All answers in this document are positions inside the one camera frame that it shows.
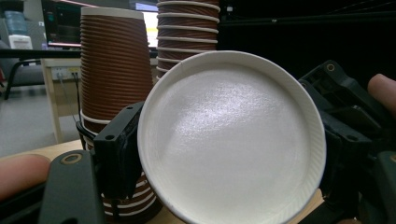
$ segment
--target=power strip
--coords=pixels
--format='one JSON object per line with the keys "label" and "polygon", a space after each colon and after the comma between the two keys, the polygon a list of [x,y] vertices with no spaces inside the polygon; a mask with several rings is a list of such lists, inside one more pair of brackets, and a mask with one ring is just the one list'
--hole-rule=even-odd
{"label": "power strip", "polygon": [[52,80],[62,80],[74,79],[75,76],[81,78],[81,68],[80,67],[51,67]]}

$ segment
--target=ripple paper cup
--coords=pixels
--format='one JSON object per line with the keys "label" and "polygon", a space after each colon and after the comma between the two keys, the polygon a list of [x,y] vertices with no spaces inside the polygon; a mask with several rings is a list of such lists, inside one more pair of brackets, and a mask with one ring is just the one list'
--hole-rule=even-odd
{"label": "ripple paper cup", "polygon": [[[84,128],[91,133],[101,132],[125,106],[146,100],[151,88],[143,13],[110,7],[83,7],[81,116]],[[117,199],[122,202],[121,207],[106,206],[110,199],[103,195],[108,223],[147,222],[161,210],[161,203],[144,174],[142,176],[145,187],[138,187],[137,182],[137,194],[133,198]]]}

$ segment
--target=paper cup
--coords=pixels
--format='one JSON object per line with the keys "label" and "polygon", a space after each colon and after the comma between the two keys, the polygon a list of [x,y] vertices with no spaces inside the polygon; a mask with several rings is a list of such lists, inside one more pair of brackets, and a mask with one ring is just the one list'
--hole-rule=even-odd
{"label": "paper cup", "polygon": [[158,3],[159,13],[189,13],[210,17],[219,17],[220,8],[207,3],[188,1],[169,1]]}

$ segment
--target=computer monitor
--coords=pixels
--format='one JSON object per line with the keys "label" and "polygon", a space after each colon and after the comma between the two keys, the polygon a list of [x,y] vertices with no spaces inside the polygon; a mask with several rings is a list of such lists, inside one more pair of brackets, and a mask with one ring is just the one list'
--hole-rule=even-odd
{"label": "computer monitor", "polygon": [[[156,51],[157,40],[157,15],[156,3],[143,3],[134,1],[130,9],[141,11],[144,16],[148,33],[148,47]],[[80,45],[80,16],[82,7],[96,7],[68,0],[41,0],[43,17],[49,47],[79,48]]]}
{"label": "computer monitor", "polygon": [[72,1],[41,0],[49,47],[79,48],[82,7],[94,7]]}
{"label": "computer monitor", "polygon": [[158,46],[157,0],[130,0],[129,4],[131,10],[141,11],[143,13],[148,33],[148,47],[150,51],[156,51]]}

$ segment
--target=finger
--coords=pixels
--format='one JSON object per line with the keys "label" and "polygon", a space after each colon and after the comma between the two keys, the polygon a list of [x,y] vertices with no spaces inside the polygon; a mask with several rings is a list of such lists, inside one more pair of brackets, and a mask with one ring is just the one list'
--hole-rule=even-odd
{"label": "finger", "polygon": [[396,118],[396,81],[377,74],[369,81],[367,91]]}
{"label": "finger", "polygon": [[0,162],[0,201],[43,183],[50,160],[39,155],[21,155]]}

